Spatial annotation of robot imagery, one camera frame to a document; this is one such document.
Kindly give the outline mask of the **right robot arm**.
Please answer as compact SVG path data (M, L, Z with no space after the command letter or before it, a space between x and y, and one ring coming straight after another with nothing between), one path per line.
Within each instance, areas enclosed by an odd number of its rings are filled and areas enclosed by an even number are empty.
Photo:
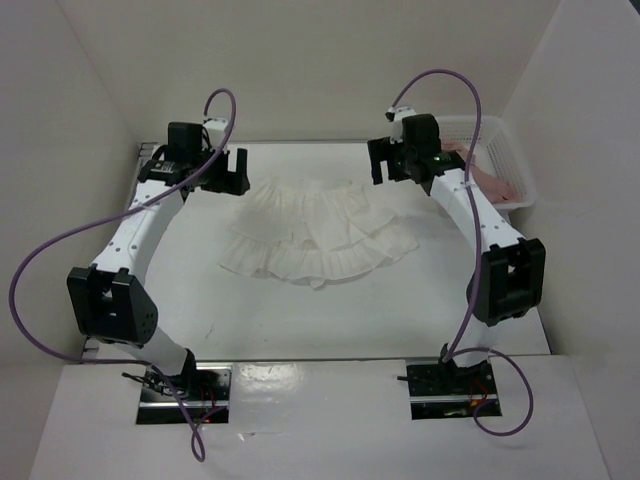
M483 363L504 322L524 317L542 297L546 250L512 227L482 192L473 169L473 153L444 147L431 114L410 107L391 108L387 137L367 143L371 176L411 180L453 220L474 254L466 290L467 307L453 340L442 352L438 381L459 393L473 380L472 367Z

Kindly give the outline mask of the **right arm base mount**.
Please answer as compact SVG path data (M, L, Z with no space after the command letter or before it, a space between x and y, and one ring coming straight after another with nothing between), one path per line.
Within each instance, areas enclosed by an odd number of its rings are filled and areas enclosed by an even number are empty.
M397 377L405 383L413 420L500 417L498 390L491 365L484 361L458 368L452 361L410 361Z

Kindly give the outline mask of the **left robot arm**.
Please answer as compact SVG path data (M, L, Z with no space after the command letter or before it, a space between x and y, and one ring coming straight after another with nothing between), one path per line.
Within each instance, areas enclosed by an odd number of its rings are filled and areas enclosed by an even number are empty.
M140 383L180 400L211 392L217 376L198 369L194 354L159 327L145 278L162 236L191 192L240 196L249 190L246 150L238 149L235 170L228 168L222 141L229 130L221 117L172 122L165 144L143 144L132 215L90 266L75 267L67 277L80 332L147 363Z

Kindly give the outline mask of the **pink skirt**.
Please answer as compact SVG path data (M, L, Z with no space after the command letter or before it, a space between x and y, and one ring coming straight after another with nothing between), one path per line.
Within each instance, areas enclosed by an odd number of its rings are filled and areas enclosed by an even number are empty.
M465 146L451 141L443 141L442 150L456 152L463 160L466 160L469 155L469 150ZM484 172L476 165L475 153L471 156L470 172L475 183L492 204L518 203L521 201L521 197L512 186Z

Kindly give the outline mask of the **white skirt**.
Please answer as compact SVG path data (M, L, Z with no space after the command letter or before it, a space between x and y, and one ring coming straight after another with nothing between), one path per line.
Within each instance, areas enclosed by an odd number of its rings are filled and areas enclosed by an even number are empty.
M419 243L404 220L349 180L269 178L234 211L222 268L321 289L392 265Z

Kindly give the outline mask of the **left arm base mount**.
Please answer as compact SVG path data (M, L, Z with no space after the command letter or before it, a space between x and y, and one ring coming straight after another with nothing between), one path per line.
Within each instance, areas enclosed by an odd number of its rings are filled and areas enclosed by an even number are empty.
M229 419L229 401L233 367L230 363L199 362L198 371L204 373L206 383L187 391L178 388L183 405L196 424L225 424ZM141 385L137 425L177 425L186 420L170 389L153 371L144 376L134 375Z

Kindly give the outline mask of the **white plastic basket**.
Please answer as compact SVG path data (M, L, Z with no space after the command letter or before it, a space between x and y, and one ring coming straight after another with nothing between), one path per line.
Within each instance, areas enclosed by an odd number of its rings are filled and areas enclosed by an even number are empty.
M465 159L476 127L475 115L443 115L436 118L445 146L459 146ZM482 116L473 150L474 164L483 172L501 180L516 192L516 200L497 204L501 212L532 206L538 195L527 159L506 123L499 117Z

